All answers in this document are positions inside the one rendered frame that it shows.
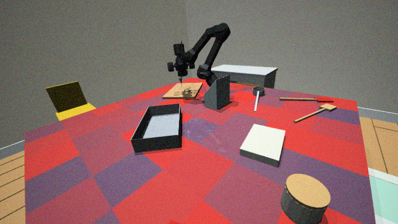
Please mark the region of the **light wooden board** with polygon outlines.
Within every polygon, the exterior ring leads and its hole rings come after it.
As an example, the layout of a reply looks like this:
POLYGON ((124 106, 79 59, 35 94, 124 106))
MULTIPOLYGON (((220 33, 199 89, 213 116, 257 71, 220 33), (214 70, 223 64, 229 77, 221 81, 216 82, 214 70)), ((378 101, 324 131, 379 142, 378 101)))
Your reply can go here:
POLYGON ((177 83, 162 99, 185 99, 196 98, 203 83, 177 83))

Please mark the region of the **white cylinder with tan lid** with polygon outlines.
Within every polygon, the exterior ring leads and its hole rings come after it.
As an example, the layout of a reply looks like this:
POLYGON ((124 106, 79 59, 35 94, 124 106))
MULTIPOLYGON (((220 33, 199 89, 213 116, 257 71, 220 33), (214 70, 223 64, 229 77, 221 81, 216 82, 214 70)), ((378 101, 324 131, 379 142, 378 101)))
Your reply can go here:
POLYGON ((304 174, 292 174, 287 178, 281 207, 295 223, 318 224, 329 203, 330 194, 317 179, 304 174))

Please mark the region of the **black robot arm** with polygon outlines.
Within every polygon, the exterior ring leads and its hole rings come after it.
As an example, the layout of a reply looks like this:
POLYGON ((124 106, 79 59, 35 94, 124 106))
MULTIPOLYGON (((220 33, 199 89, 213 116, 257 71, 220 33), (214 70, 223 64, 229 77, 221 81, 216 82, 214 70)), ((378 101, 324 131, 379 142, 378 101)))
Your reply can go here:
POLYGON ((206 80, 209 87, 218 79, 214 72, 211 71, 211 66, 223 44, 223 42, 229 37, 230 29, 227 24, 221 23, 211 28, 207 28, 205 33, 197 41, 194 47, 184 52, 184 44, 174 44, 174 54, 176 56, 175 62, 178 65, 177 71, 178 76, 186 76, 188 71, 185 69, 185 62, 193 64, 200 51, 208 43, 212 37, 216 37, 214 44, 210 50, 210 53, 203 65, 199 65, 197 69, 197 76, 200 79, 206 80))

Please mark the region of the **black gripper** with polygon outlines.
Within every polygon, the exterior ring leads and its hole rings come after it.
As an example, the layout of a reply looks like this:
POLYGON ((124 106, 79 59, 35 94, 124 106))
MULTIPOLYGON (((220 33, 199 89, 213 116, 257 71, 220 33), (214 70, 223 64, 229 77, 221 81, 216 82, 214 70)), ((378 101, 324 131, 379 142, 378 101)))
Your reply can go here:
MULTIPOLYGON (((173 62, 169 62, 169 63, 167 63, 167 65, 168 65, 168 71, 174 71, 174 67, 177 71, 178 65, 176 64, 176 62, 174 63, 174 65, 173 65, 173 62)), ((188 69, 188 65, 189 65, 189 69, 195 68, 195 63, 190 64, 190 63, 185 62, 185 64, 184 64, 185 69, 188 69)))

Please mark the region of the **grey saucepan with long handle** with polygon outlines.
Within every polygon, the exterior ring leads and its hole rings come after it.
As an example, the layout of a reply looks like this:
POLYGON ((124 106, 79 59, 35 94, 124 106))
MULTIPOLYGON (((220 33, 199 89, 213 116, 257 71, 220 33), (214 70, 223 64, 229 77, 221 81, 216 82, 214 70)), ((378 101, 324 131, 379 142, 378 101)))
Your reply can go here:
POLYGON ((254 111, 256 111, 257 107, 257 101, 258 101, 258 96, 264 95, 265 88, 264 87, 253 87, 253 95, 256 96, 256 102, 255 102, 255 108, 254 111))

